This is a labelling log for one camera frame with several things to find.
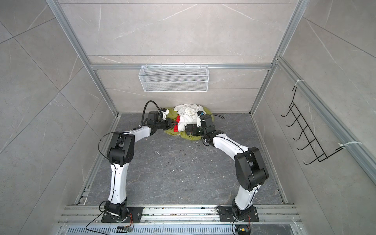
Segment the red cloth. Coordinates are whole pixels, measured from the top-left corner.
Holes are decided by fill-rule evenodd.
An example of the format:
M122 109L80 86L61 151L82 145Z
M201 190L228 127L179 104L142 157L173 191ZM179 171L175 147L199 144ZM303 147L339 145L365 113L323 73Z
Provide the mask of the red cloth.
M178 129L178 124L179 124L179 122L180 122L180 116L179 116L179 115L177 115L175 122L176 122L176 124L175 124L175 126L174 126L173 131L174 131L174 132L179 132L179 129Z

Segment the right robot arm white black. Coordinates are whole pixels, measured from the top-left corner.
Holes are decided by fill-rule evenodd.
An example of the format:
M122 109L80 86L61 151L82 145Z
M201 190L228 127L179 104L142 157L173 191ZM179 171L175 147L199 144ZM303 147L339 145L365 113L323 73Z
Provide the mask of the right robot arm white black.
M236 177L240 185L231 207L217 206L217 212L221 216L220 221L258 222L259 215L253 200L260 186L269 178L260 150L256 147L243 146L229 138L223 131L217 130L211 115L201 115L199 119L200 126L188 124L185 127L187 134L200 136L204 145L213 146L230 156L234 160Z

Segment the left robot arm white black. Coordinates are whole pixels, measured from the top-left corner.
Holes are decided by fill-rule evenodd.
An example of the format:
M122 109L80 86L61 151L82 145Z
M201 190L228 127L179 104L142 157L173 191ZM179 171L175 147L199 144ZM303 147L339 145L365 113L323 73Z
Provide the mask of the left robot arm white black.
M133 160L135 143L150 137L157 130L168 130L176 123L168 118L169 110L161 108L150 111L142 124L126 132L112 132L112 138L105 156L111 167L111 187L108 200L104 205L104 213L117 222L130 218L127 208L126 181L130 162Z

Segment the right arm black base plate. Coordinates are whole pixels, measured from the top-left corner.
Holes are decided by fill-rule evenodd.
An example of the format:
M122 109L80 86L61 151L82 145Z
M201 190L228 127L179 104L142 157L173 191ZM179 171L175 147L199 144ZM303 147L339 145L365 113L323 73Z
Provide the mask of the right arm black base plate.
M217 206L216 211L220 216L221 222L259 222L257 209L251 206L243 211L239 210L236 205Z

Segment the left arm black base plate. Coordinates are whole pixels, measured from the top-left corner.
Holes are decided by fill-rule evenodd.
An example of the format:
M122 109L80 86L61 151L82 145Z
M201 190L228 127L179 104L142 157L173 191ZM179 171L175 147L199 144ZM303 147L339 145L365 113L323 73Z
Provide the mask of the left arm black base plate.
M122 209L105 209L102 223L134 223L141 222L144 207L127 207Z

